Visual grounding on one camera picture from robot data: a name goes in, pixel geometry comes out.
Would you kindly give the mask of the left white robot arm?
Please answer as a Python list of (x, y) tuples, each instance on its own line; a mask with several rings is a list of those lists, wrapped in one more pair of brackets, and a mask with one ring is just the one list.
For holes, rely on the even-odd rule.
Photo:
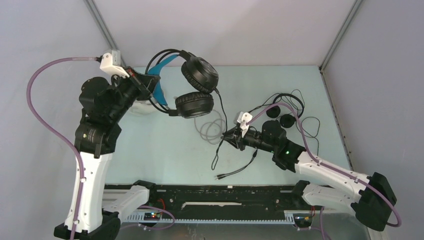
[(113, 240), (121, 223), (139, 206), (153, 208), (158, 194), (135, 185), (110, 204), (103, 204), (108, 167), (121, 133), (119, 121), (139, 97), (151, 97), (158, 75), (124, 69), (118, 85), (93, 77), (81, 87), (82, 116), (75, 131), (76, 177), (66, 220), (54, 228), (63, 240)]

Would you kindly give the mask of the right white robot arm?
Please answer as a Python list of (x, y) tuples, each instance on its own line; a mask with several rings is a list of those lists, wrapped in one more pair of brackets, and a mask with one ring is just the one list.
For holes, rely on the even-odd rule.
[(351, 171), (309, 154), (304, 146), (287, 138), (286, 130), (276, 120), (263, 123), (261, 131), (253, 127), (243, 130), (237, 124), (223, 133), (221, 139), (241, 151), (252, 147), (272, 153), (272, 161), (280, 169), (317, 179), (326, 185), (318, 187), (308, 181), (299, 181), (297, 184), (301, 188), (290, 196), (295, 208), (324, 206), (324, 202), (333, 199), (372, 230), (382, 232), (390, 226), (389, 218), (397, 198), (383, 174)]

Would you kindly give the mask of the black headset with blue band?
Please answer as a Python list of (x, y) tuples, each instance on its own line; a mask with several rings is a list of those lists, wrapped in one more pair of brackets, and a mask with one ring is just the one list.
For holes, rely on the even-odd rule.
[(176, 58), (184, 59), (181, 65), (181, 73), (187, 82), (196, 90), (181, 95), (175, 99), (176, 109), (168, 107), (162, 87), (158, 83), (152, 93), (156, 103), (152, 105), (160, 112), (169, 116), (180, 116), (185, 119), (195, 119), (208, 115), (213, 111), (214, 99), (211, 95), (216, 92), (219, 103), (222, 106), (223, 100), (217, 86), (219, 74), (217, 70), (202, 57), (191, 52), (178, 49), (165, 49), (154, 55), (145, 67), (147, 75), (159, 76), (162, 69)]

